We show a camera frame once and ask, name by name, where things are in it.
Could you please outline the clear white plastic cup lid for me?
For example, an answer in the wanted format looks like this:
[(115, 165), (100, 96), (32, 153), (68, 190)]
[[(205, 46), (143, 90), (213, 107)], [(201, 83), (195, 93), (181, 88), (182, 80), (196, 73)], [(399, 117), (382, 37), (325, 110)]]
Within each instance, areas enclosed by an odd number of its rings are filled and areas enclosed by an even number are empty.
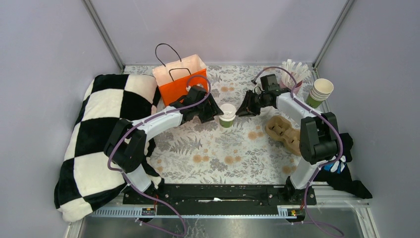
[(219, 106), (223, 114), (219, 115), (219, 118), (222, 121), (233, 121), (236, 118), (237, 109), (234, 105), (225, 103)]

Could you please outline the green paper coffee cup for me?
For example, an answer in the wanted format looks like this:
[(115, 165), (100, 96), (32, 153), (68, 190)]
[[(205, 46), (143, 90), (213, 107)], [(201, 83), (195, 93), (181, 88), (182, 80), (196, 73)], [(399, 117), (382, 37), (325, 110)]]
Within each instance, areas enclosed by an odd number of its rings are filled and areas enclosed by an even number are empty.
[(219, 123), (224, 128), (229, 128), (233, 125), (233, 121), (222, 121), (220, 118), (219, 118)]

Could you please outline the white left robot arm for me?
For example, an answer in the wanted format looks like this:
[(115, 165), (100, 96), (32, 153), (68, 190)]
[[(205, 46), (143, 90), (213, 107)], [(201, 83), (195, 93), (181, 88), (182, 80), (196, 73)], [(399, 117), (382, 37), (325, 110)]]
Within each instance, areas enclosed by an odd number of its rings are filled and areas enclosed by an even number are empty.
[(147, 204), (154, 196), (153, 189), (149, 187), (152, 177), (143, 166), (147, 161), (147, 143), (160, 133), (191, 121), (194, 117), (205, 123), (221, 115), (223, 111), (211, 93), (194, 85), (186, 95), (156, 114), (135, 121), (120, 119), (105, 144), (108, 167), (121, 172), (127, 184), (135, 189), (135, 198)]

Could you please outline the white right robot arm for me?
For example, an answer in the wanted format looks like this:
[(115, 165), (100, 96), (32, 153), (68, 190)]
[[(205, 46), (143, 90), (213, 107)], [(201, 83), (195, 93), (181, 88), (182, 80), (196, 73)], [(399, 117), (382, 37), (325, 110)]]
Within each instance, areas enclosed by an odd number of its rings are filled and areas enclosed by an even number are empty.
[(261, 93), (248, 90), (236, 115), (257, 116), (262, 108), (274, 107), (299, 123), (302, 159), (287, 178), (283, 192), (288, 203), (297, 204), (322, 167), (334, 164), (343, 156), (343, 142), (337, 129), (336, 116), (309, 107), (291, 90), (281, 88), (274, 74), (263, 76), (260, 80)]

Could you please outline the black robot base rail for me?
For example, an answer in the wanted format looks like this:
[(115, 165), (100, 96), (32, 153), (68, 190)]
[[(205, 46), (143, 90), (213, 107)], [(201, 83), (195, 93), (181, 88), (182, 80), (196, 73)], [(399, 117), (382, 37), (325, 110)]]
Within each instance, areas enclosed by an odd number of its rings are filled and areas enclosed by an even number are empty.
[(282, 185), (165, 184), (145, 194), (167, 202), (182, 216), (279, 216), (291, 213), (281, 209), (304, 209), (316, 205), (314, 190), (290, 193)]

